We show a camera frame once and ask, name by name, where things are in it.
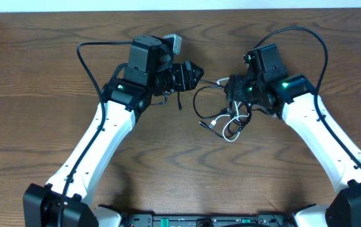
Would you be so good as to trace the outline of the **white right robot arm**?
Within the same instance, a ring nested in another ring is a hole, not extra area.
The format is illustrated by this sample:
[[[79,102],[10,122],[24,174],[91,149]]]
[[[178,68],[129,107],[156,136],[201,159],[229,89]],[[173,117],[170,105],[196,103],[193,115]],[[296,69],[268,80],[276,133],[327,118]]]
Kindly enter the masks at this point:
[[[229,101],[259,105],[298,133],[325,170],[336,197],[328,206],[310,205],[291,215],[294,226],[361,226],[361,150],[324,106],[303,74],[289,76],[275,44],[244,55],[248,72],[232,75]]]

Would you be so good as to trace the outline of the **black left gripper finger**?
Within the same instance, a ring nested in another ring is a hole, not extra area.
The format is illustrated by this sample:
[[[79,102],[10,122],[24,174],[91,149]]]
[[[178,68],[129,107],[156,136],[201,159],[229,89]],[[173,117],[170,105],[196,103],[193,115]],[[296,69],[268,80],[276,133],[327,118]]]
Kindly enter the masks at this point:
[[[190,79],[190,90],[194,90],[199,81],[201,80],[201,76],[192,76],[192,78]]]
[[[201,78],[204,75],[204,69],[192,61],[188,61],[188,68],[194,78]]]

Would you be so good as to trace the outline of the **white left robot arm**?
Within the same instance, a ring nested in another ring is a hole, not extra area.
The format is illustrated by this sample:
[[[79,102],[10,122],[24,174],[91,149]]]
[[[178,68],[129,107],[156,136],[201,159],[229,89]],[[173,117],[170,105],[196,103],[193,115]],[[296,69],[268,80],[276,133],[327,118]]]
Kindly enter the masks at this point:
[[[121,215],[92,210],[93,197],[118,145],[134,128],[154,96],[196,88],[204,74],[191,61],[175,63],[182,39],[176,34],[139,35],[129,41],[126,63],[99,87],[93,120],[74,151],[44,186],[30,184],[23,196],[25,226],[120,226]]]

